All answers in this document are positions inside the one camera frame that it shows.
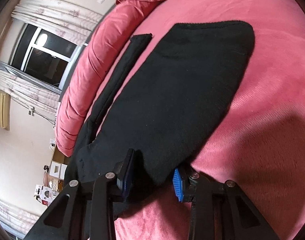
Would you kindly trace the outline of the black pants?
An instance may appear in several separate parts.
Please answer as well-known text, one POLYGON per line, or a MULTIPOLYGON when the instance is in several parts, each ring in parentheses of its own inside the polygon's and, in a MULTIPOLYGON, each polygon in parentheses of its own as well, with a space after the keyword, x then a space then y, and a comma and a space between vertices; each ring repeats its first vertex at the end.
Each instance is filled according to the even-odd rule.
POLYGON ((177 23, 163 36, 103 112, 95 101, 66 169, 65 183, 93 181, 140 154, 134 183, 118 216, 154 194, 191 160, 217 128, 240 86, 255 35, 243 21, 177 23))

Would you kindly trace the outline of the white bedside cabinet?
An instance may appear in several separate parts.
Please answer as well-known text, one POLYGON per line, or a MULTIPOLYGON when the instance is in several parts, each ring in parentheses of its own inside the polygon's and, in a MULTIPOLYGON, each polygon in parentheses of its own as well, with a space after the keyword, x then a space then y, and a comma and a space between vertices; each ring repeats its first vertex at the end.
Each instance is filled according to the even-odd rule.
POLYGON ((64 180, 67 165, 52 161, 48 174, 54 178, 64 180))

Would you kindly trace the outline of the window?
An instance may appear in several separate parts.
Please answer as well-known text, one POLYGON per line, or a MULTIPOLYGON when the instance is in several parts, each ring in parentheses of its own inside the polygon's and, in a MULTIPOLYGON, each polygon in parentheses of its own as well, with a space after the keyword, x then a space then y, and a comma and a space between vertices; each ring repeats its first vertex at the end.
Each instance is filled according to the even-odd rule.
POLYGON ((16 41, 10 65, 52 88, 63 90, 82 46, 31 24, 16 41))

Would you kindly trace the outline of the white floral curtain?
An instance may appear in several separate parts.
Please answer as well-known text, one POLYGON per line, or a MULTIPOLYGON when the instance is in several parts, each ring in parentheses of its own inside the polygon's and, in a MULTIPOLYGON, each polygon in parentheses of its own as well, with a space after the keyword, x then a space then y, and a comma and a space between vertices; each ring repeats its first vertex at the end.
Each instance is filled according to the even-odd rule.
POLYGON ((103 15, 62 0, 20 0, 12 18, 81 46, 103 15))

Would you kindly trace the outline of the pink folded duvet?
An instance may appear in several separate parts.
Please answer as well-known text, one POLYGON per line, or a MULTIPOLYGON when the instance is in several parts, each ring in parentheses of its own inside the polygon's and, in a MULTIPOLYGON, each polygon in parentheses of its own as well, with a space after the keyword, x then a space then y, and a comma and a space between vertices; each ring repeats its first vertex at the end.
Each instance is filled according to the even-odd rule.
POLYGON ((80 55, 57 110, 55 139, 70 157, 99 86, 131 34, 164 0, 116 0, 80 55))

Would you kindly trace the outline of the wall air conditioner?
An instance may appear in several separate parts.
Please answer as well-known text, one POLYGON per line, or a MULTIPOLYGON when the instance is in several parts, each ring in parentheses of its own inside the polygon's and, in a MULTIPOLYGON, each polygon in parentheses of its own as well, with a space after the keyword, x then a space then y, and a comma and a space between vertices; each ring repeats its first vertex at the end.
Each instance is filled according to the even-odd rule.
POLYGON ((10 95, 0 90, 0 128, 9 130, 10 95))

